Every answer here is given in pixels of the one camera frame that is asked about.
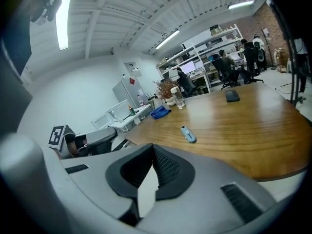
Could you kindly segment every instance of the ceiling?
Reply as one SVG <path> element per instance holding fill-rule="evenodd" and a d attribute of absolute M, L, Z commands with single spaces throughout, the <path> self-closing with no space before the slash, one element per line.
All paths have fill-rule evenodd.
<path fill-rule="evenodd" d="M 239 1 L 244 0 L 71 0 L 69 48 L 59 50 L 55 20 L 31 23 L 33 54 L 26 67 L 37 78 L 77 59 L 111 55 L 114 46 L 151 55 L 175 29 L 191 30 Z"/>

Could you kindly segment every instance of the fluorescent light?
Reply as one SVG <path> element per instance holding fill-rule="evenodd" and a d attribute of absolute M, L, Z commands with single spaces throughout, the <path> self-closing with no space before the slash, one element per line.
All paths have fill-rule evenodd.
<path fill-rule="evenodd" d="M 62 0 L 57 12 L 57 35 L 59 50 L 68 48 L 67 21 L 70 0 Z"/>
<path fill-rule="evenodd" d="M 253 3 L 254 3 L 254 0 L 246 1 L 246 2 L 240 2 L 240 3 L 237 3 L 237 4 L 229 5 L 229 10 L 235 9 L 235 8 L 238 8 L 238 7 L 242 7 L 242 6 L 251 5 Z"/>
<path fill-rule="evenodd" d="M 156 49 L 160 49 L 162 47 L 162 45 L 164 45 L 167 41 L 169 41 L 171 38 L 173 38 L 177 33 L 179 33 L 179 30 L 174 31 L 171 35 L 169 35 L 164 41 L 162 41 L 157 47 Z"/>

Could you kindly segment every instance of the white pot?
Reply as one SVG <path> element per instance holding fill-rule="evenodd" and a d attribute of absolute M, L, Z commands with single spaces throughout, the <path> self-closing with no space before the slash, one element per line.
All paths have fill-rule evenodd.
<path fill-rule="evenodd" d="M 174 106 L 176 104 L 175 99 L 173 97 L 166 99 L 166 102 L 169 106 Z"/>

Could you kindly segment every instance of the floor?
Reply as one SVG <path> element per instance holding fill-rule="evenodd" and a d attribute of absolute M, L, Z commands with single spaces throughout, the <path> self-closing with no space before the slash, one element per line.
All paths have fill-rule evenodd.
<path fill-rule="evenodd" d="M 277 92 L 284 98 L 290 99 L 290 83 L 292 81 L 291 74 L 281 74 L 277 70 L 269 69 L 261 73 L 261 75 L 256 78 L 263 79 L 266 85 L 277 90 Z M 211 91 L 219 91 L 221 87 L 222 85 L 215 86 L 211 88 Z M 303 102 L 303 104 L 298 103 L 296 108 L 302 115 L 312 121 L 312 85 L 309 80 L 307 81 L 305 96 L 307 99 Z M 280 201 L 297 190 L 304 175 L 305 172 L 302 172 L 289 178 L 259 182 L 259 184 L 270 192 L 276 201 Z M 141 217 L 145 217 L 145 215 L 153 207 L 155 202 L 155 191 L 158 189 L 157 186 L 157 175 L 152 167 L 138 190 L 138 208 Z"/>

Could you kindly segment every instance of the white shelving unit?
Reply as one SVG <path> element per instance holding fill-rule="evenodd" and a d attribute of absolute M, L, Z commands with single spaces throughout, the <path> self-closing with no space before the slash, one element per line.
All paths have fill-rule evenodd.
<path fill-rule="evenodd" d="M 208 48 L 204 51 L 201 51 L 201 52 L 198 52 L 197 48 L 205 45 L 206 43 L 209 43 L 213 40 L 216 40 L 218 38 L 221 38 L 221 37 L 224 37 L 224 36 L 227 36 L 227 35 L 230 35 L 230 34 L 233 34 L 235 39 L 233 40 L 228 40 L 228 41 L 223 41 L 223 42 L 220 42 L 220 43 L 217 43 L 216 45 L 214 45 L 213 47 L 211 48 Z M 182 50 L 181 52 L 177 53 L 176 55 L 174 55 L 173 57 L 169 58 L 166 62 L 164 62 L 163 64 L 159 65 L 158 67 L 156 67 L 156 69 L 158 70 L 158 72 L 163 76 L 164 74 L 168 73 L 170 71 L 170 69 L 172 68 L 172 66 L 169 66 L 169 64 L 171 62 L 173 62 L 174 60 L 176 60 L 178 57 L 182 56 L 182 55 L 185 55 L 186 53 L 190 52 L 190 51 L 195 51 L 195 55 L 190 57 L 189 59 L 179 63 L 178 65 L 175 65 L 174 67 L 178 67 L 178 66 L 181 66 L 189 61 L 193 61 L 195 58 L 198 58 L 199 61 L 202 60 L 202 56 L 206 56 L 206 54 L 210 53 L 210 52 L 213 52 L 213 51 L 217 51 L 218 49 L 221 49 L 221 48 L 224 48 L 225 46 L 229 46 L 231 44 L 235 44 L 237 43 L 238 41 L 241 41 L 243 39 L 243 36 L 239 30 L 239 28 L 236 26 L 236 24 L 234 24 L 234 28 L 232 29 L 229 29 L 229 30 L 225 30 L 225 31 L 222 31 L 214 36 L 211 36 L 210 38 L 196 44 L 196 45 L 193 45 L 187 49 L 184 49 Z M 229 55 L 234 55 L 234 54 L 239 54 L 241 53 L 242 51 L 236 51 L 236 52 L 233 52 L 233 53 L 230 53 Z M 212 61 L 208 61 L 208 62 L 205 62 L 204 65 L 206 64 L 210 64 Z M 206 73 L 206 75 L 211 75 L 211 74 L 214 74 L 214 73 L 217 73 L 217 70 L 214 70 L 214 71 L 211 71 L 211 72 L 208 72 Z M 220 80 L 219 79 L 215 79 L 213 80 L 212 82 L 209 82 L 209 85 L 211 87 L 212 84 L 215 84 L 215 83 L 219 83 Z"/>

